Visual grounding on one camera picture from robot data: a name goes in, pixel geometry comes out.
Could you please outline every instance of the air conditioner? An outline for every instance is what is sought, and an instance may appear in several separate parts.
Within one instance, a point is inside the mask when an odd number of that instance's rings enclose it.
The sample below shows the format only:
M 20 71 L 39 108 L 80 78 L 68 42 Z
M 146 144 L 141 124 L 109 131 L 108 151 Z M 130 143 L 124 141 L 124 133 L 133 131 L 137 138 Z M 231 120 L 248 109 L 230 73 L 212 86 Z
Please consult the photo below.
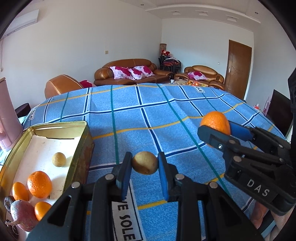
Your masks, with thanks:
M 2 39 L 24 27 L 37 23 L 38 14 L 39 9 L 15 18 L 6 29 Z

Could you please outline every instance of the potato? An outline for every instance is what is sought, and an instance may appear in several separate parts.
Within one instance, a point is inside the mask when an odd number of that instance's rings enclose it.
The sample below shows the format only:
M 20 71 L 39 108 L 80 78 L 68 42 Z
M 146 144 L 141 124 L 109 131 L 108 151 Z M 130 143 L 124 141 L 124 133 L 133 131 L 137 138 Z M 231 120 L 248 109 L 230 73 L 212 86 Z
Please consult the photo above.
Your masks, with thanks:
M 6 207 L 6 210 L 9 213 L 10 213 L 10 206 L 13 202 L 15 202 L 15 198 L 13 196 L 7 196 L 4 198 L 4 206 Z
M 132 166 L 136 172 L 151 175 L 158 169 L 158 159 L 151 152 L 141 151 L 133 157 Z
M 66 164 L 66 157 L 63 153 L 57 152 L 52 156 L 52 164 L 56 167 L 62 167 Z
M 37 225 L 34 207 L 27 201 L 16 200 L 10 206 L 13 222 L 6 222 L 6 225 L 18 225 L 22 230 L 31 232 Z

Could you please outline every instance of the small potato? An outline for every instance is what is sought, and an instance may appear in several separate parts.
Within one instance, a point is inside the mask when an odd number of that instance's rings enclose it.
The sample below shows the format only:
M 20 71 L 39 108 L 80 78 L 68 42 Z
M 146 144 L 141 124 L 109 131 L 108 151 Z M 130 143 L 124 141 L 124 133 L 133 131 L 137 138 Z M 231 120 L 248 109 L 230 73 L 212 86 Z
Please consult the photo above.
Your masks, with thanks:
M 52 164 L 56 167 L 62 167 L 66 164 L 66 157 L 63 153 L 57 152 L 52 156 Z
M 151 152 L 141 151 L 133 157 L 132 166 L 138 173 L 151 175 L 158 169 L 158 159 Z

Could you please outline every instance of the blue gripper pad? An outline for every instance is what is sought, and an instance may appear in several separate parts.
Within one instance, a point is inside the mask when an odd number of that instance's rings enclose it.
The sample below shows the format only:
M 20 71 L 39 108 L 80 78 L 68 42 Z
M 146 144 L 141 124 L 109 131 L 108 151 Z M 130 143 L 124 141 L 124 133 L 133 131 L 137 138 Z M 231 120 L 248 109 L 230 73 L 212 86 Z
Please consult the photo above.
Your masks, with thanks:
M 230 121 L 229 124 L 230 124 L 230 131 L 232 136 L 238 139 L 241 139 L 243 141 L 251 141 L 253 139 L 253 134 L 251 133 L 249 128 L 241 126 L 232 121 Z
M 124 156 L 123 162 L 121 164 L 121 168 L 119 174 L 116 179 L 116 185 L 119 189 L 121 189 L 121 200 L 125 200 L 126 195 L 128 193 L 129 180 L 131 178 L 131 161 L 133 155 L 130 152 L 127 152 Z
M 163 152 L 159 152 L 158 154 L 158 171 L 159 171 L 159 177 L 160 177 L 160 183 L 161 183 L 161 189 L 163 191 L 163 197 L 166 201 L 168 201 L 169 194 L 168 194 L 168 181 L 165 174 L 165 167 L 164 164 L 166 164 L 166 158 Z

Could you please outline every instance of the black monitor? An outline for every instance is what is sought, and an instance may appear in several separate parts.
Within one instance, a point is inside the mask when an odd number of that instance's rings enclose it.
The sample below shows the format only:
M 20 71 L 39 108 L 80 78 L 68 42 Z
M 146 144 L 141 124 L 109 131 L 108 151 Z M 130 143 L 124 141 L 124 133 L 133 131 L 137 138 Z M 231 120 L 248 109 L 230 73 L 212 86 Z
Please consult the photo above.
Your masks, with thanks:
M 293 121 L 290 99 L 274 90 L 266 117 L 272 121 L 272 123 L 287 138 Z

